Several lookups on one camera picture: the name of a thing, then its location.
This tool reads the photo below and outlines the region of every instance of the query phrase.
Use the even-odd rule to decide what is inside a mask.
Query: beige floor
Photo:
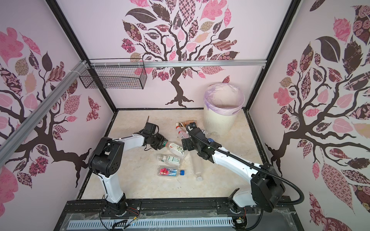
[[[181,139],[175,129],[176,122],[195,119],[198,127],[203,128],[203,110],[120,111],[109,137],[126,137],[138,132],[144,128],[148,116],[149,122],[159,126],[160,134],[178,144]],[[262,163],[243,111],[238,113],[232,130],[216,142],[244,159]],[[144,147],[137,147],[123,153],[118,176],[126,198],[228,197],[236,188],[249,184],[229,169],[202,159],[203,181],[196,181],[189,153],[180,167],[185,170],[184,176],[157,176],[157,167],[163,165],[157,160],[159,153],[169,154],[169,151],[165,148],[144,151]],[[103,194],[104,188],[93,174],[82,199],[101,199]]]

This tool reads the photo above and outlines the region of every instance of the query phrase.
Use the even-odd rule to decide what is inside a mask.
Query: white trash can
[[[204,127],[220,135],[228,133],[244,105],[243,92],[228,83],[209,86],[204,92]]]

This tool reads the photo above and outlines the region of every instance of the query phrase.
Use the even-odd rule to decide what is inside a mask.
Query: plastic bottle
[[[189,134],[186,133],[186,131],[184,131],[180,126],[177,126],[176,127],[176,131],[181,136],[181,139],[186,139],[186,138],[189,138],[190,137]]]
[[[184,152],[184,149],[176,144],[175,142],[172,142],[172,141],[165,141],[163,143],[163,146],[167,147],[168,150],[172,153],[172,154],[175,154],[176,156],[179,156],[181,157],[182,159],[184,158],[185,156],[185,152]]]
[[[191,162],[193,163],[193,172],[195,174],[196,180],[202,181],[203,180],[203,177],[202,177],[203,159],[200,156],[198,156],[196,152],[191,152],[190,156],[191,156]]]
[[[163,161],[167,165],[170,165],[173,167],[180,167],[180,162],[181,162],[180,158],[176,158],[170,155],[166,156],[163,154],[158,154],[157,160]]]
[[[157,175],[158,176],[172,176],[172,177],[175,177],[175,176],[178,176],[178,175],[183,176],[184,174],[185,174],[184,170],[179,170],[178,168],[164,166],[164,165],[158,166],[158,169],[157,169]]]

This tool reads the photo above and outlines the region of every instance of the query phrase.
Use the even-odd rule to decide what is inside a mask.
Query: wire basket
[[[98,88],[94,78],[99,78],[104,88],[144,89],[147,80],[142,58],[128,58],[135,61],[135,65],[125,63],[105,63],[104,65],[91,65],[80,75],[85,88]]]

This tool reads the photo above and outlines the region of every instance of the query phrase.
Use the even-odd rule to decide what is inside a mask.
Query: wire
[[[256,167],[256,166],[254,166],[253,164],[250,164],[250,163],[248,163],[247,161],[245,161],[245,160],[243,160],[243,159],[241,159],[241,158],[239,158],[239,157],[237,157],[237,156],[234,156],[234,155],[233,155],[233,154],[231,154],[230,152],[225,152],[225,151],[223,151],[223,150],[221,150],[221,149],[218,149],[218,148],[216,148],[216,147],[211,146],[211,145],[210,145],[210,144],[208,144],[207,142],[205,142],[205,141],[201,140],[200,138],[196,137],[196,136],[195,136],[195,135],[194,135],[194,134],[189,130],[189,126],[190,126],[190,125],[187,125],[187,126],[186,126],[186,130],[188,131],[189,135],[190,135],[192,138],[195,138],[196,140],[200,141],[201,143],[203,143],[203,144],[207,145],[208,147],[213,148],[214,150],[216,150],[216,151],[218,151],[218,152],[220,152],[220,153],[222,153],[222,154],[225,154],[225,155],[227,155],[227,156],[230,156],[230,157],[234,158],[235,160],[237,160],[237,161],[239,161],[239,162],[241,162],[241,163],[245,164],[246,166],[248,166],[248,167],[250,167],[250,168],[252,168],[252,169],[254,169],[254,170],[257,170],[257,171],[259,171],[259,172],[261,172],[261,173],[264,173],[264,174],[266,174],[266,175],[269,175],[269,176],[272,176],[272,177],[274,177],[274,178],[276,178],[276,179],[281,180],[282,182],[286,183],[287,185],[289,185],[290,187],[292,187],[294,190],[296,190],[296,191],[297,191],[297,193],[299,194],[299,198],[298,198],[297,200],[295,200],[295,201],[279,201],[277,204],[279,204],[279,205],[296,205],[296,204],[300,204],[300,203],[302,203],[302,202],[304,201],[304,199],[305,199],[305,195],[303,194],[302,190],[301,190],[298,186],[296,186],[295,184],[293,184],[292,182],[290,182],[290,181],[288,181],[287,179],[282,178],[282,177],[280,177],[280,176],[278,176],[278,175],[272,174],[272,173],[270,173],[269,171],[266,171],[265,169],[261,169],[261,168],[259,168],[259,167]]]

